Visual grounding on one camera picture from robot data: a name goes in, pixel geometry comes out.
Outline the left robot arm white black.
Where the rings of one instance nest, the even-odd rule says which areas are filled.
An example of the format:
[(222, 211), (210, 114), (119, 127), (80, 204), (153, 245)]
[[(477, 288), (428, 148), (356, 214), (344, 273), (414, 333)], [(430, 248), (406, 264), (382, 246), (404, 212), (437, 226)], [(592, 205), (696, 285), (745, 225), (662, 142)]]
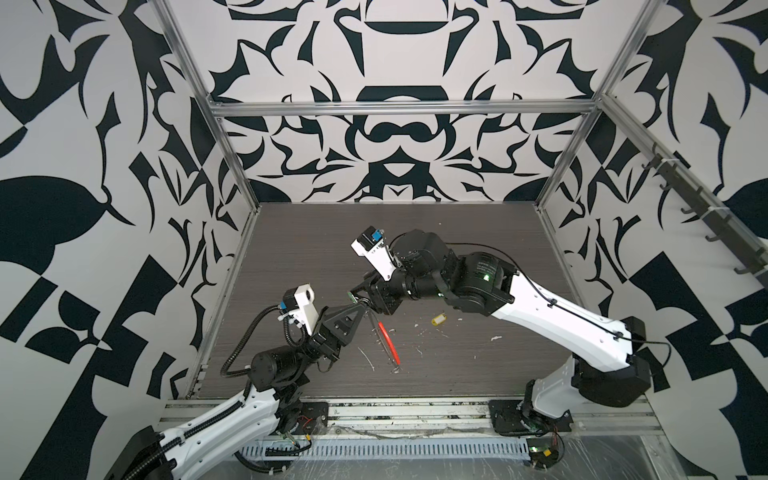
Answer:
[(306, 370), (321, 359), (339, 360), (363, 319), (372, 312), (364, 302), (325, 307), (319, 323), (301, 342), (291, 341), (253, 357), (250, 366), (229, 368), (256, 327), (272, 313), (272, 305), (251, 322), (222, 368), (226, 377), (245, 379), (245, 386), (229, 399), (175, 427), (158, 432), (146, 427), (134, 434), (105, 475), (107, 479), (199, 479), (235, 455), (248, 443), (294, 430), (302, 411), (301, 388), (309, 382)]

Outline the black wall hook rail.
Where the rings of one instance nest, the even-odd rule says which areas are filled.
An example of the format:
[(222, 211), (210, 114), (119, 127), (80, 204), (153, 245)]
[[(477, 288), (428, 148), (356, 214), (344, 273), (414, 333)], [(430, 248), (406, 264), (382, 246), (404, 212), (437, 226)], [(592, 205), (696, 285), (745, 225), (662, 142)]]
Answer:
[(736, 275), (749, 275), (767, 290), (766, 243), (748, 228), (733, 209), (706, 187), (682, 160), (663, 155), (657, 144), (653, 144), (651, 152), (652, 156), (643, 170), (659, 175), (662, 179), (661, 190), (673, 192), (682, 200), (683, 215), (706, 225), (710, 231), (705, 236), (708, 242), (723, 244), (740, 262), (734, 268)]

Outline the yellow key tag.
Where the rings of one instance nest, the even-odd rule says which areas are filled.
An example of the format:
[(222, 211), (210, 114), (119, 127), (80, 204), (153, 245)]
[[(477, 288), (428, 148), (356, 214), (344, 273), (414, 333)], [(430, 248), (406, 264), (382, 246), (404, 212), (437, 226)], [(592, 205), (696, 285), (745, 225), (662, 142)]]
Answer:
[(446, 319), (447, 319), (447, 317), (444, 314), (440, 314), (440, 315), (434, 317), (431, 320), (431, 323), (432, 323), (433, 326), (439, 326), (442, 323), (444, 323)]

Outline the red key tag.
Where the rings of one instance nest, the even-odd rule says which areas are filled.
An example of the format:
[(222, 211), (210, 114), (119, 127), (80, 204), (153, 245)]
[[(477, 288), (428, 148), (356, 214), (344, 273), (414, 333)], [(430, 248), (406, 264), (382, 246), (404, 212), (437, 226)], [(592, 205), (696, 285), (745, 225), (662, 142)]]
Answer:
[(377, 323), (377, 329), (388, 356), (390, 357), (393, 364), (396, 367), (399, 367), (401, 365), (401, 360), (387, 328), (381, 321), (379, 321)]

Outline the aluminium frame crossbar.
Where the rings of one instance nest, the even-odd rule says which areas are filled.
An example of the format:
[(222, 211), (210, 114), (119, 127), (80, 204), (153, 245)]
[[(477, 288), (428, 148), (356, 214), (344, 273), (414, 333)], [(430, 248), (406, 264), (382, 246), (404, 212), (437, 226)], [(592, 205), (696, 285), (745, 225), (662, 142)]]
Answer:
[(427, 115), (585, 113), (596, 102), (566, 100), (455, 100), (455, 101), (363, 101), (363, 102), (210, 102), (209, 109), (220, 118), (255, 116), (345, 116), (345, 115)]

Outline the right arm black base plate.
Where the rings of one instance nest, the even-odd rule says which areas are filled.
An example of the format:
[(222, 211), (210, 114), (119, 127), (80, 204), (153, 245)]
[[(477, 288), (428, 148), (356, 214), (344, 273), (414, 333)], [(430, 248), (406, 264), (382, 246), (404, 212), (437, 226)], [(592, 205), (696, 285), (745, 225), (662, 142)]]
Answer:
[(491, 426), (501, 436), (534, 435), (540, 428), (522, 412), (520, 400), (493, 399), (488, 402)]

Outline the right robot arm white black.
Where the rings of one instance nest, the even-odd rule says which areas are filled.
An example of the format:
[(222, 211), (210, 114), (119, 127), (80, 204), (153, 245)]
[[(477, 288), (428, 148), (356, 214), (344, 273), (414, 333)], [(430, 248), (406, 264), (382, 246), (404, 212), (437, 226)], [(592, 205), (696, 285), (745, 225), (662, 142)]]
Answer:
[(570, 351), (562, 367), (527, 387), (523, 417), (560, 419), (587, 402), (624, 408), (653, 385), (652, 366), (640, 354), (648, 343), (642, 320), (610, 319), (560, 297), (497, 249), (458, 254), (422, 230), (388, 242), (374, 227), (351, 247), (373, 268), (360, 287), (381, 315), (393, 314), (406, 299), (440, 298), (462, 313), (510, 322)]

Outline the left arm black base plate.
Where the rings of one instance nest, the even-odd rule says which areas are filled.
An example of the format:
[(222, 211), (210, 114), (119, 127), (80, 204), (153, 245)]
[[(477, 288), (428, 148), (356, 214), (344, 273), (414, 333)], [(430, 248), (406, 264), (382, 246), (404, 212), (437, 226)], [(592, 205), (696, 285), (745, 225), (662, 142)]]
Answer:
[(324, 401), (304, 402), (297, 418), (294, 433), (312, 435), (327, 426), (329, 403)]

